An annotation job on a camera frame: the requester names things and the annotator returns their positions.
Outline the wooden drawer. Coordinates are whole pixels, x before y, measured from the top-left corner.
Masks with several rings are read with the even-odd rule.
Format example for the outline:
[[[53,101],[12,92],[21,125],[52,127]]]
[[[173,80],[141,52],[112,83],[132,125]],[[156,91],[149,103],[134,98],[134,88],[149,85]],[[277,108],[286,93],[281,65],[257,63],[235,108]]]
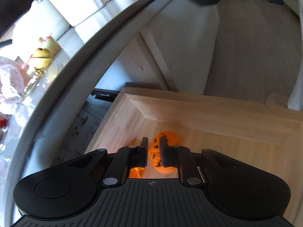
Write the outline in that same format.
[[[243,100],[124,88],[87,150],[140,144],[165,131],[193,152],[213,149],[275,174],[290,187],[284,217],[302,226],[302,112]]]

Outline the yellow toy block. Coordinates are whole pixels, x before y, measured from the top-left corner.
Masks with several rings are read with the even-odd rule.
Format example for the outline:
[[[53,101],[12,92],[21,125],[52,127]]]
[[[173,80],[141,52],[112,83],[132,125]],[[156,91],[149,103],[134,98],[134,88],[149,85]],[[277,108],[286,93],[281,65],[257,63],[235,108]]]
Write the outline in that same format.
[[[60,44],[52,37],[48,36],[45,39],[39,38],[40,47],[38,47],[28,60],[29,69],[44,69],[47,68],[61,50]]]

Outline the orange pumpkin shell hollow half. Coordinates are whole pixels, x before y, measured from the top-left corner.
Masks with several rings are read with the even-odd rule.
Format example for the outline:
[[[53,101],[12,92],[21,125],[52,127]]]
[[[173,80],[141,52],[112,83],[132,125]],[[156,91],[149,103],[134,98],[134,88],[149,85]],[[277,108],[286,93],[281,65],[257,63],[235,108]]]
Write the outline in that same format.
[[[147,164],[146,150],[135,145],[131,145],[128,148],[130,149],[128,158],[128,165],[130,168],[129,177],[142,178]]]

